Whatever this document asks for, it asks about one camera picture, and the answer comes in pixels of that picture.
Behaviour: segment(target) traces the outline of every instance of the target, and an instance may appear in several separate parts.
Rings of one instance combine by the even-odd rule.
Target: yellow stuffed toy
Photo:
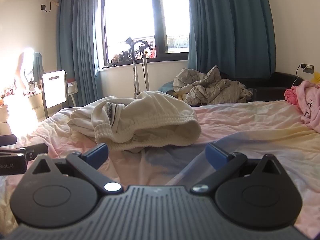
[[[319,72],[315,72],[313,74],[313,79],[311,79],[311,83],[320,84],[320,73]]]

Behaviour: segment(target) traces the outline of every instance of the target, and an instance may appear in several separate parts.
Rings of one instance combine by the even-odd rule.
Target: window
[[[149,62],[188,59],[189,0],[102,0],[101,5],[105,65],[126,55],[128,37],[148,42]]]

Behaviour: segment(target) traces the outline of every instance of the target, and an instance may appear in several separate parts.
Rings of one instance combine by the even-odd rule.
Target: charging cable
[[[296,79],[295,79],[295,81],[292,83],[292,86],[294,85],[294,83],[298,80],[298,78],[300,78],[300,76],[297,76],[297,74],[298,74],[298,70],[299,70],[299,68],[301,67],[301,65],[299,65],[299,67],[297,68],[297,71],[296,71]]]
[[[49,11],[44,10],[45,12],[51,12],[51,0],[49,1],[50,1],[50,10]]]

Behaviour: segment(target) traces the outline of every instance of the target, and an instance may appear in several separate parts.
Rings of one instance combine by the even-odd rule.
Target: black sofa
[[[221,78],[230,80],[238,80],[240,83],[246,85],[247,88],[253,88],[253,95],[250,101],[277,101],[285,100],[284,92],[286,89],[291,88],[296,76],[275,72],[269,79],[259,78],[230,78],[225,73],[221,73]],[[294,85],[298,86],[302,83],[303,79],[298,77]]]

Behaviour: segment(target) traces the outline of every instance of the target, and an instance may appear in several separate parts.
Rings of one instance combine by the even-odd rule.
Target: garment steamer
[[[127,44],[129,44],[130,48],[131,48],[131,52],[129,51],[129,57],[130,57],[130,54],[131,54],[132,65],[133,65],[134,99],[136,99],[137,95],[140,94],[136,55],[138,53],[142,52],[142,58],[143,58],[142,69],[143,69],[143,72],[144,72],[146,89],[147,89],[147,91],[149,91],[147,56],[144,54],[144,50],[147,49],[147,48],[150,48],[150,49],[152,49],[152,48],[149,46],[149,44],[146,41],[139,40],[139,41],[134,42],[131,37],[129,37],[125,42]],[[143,45],[140,46],[137,51],[135,51],[134,45],[137,44],[137,43],[143,43]]]

